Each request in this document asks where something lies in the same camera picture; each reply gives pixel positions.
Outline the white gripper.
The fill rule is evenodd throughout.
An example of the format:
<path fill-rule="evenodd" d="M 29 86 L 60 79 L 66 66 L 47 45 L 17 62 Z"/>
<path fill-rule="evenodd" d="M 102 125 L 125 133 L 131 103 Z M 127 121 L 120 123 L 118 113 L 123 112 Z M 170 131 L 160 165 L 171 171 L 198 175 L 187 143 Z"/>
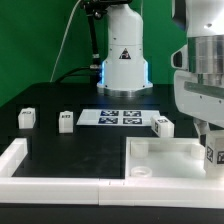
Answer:
<path fill-rule="evenodd" d="M 194 118 L 199 143 L 206 145 L 209 123 L 224 128 L 224 87 L 198 83 L 187 71 L 174 74 L 174 95 L 178 110 Z"/>

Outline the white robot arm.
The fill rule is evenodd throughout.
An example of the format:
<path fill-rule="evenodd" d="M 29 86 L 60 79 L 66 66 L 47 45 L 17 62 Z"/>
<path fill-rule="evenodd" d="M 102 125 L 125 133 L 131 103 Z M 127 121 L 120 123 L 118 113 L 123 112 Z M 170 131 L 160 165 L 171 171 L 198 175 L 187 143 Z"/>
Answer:
<path fill-rule="evenodd" d="M 172 54 L 178 110 L 194 118 L 200 136 L 224 128 L 224 0 L 172 0 L 172 19 L 187 43 Z M 153 87 L 143 57 L 143 20 L 127 4 L 108 7 L 108 56 L 98 91 L 134 97 Z"/>

